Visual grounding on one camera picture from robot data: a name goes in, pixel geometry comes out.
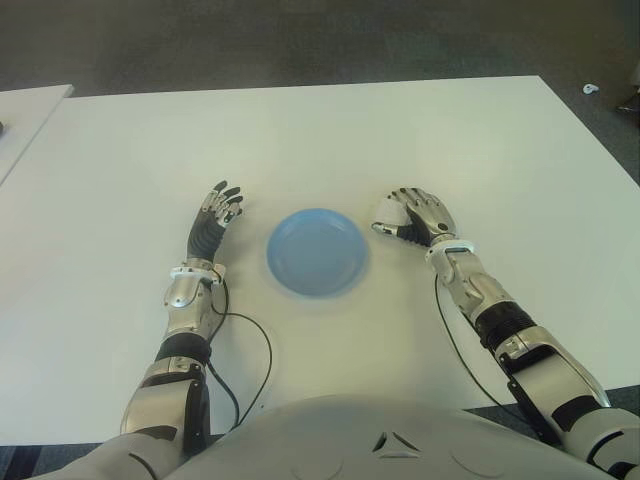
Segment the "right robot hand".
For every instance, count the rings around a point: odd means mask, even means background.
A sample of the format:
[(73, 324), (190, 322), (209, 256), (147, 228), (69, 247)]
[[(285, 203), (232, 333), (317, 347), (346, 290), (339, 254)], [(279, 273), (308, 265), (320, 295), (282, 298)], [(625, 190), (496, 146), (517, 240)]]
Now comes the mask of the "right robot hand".
[(423, 247), (457, 238), (455, 221), (435, 195), (416, 187), (392, 191), (371, 229)]

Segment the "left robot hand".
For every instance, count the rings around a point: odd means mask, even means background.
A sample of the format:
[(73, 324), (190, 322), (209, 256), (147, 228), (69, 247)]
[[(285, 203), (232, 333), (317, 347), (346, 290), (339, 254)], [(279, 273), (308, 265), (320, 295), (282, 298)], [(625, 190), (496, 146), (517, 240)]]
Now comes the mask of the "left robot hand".
[(192, 224), (186, 255), (213, 261), (229, 225), (242, 213), (240, 187), (223, 180), (205, 196)]

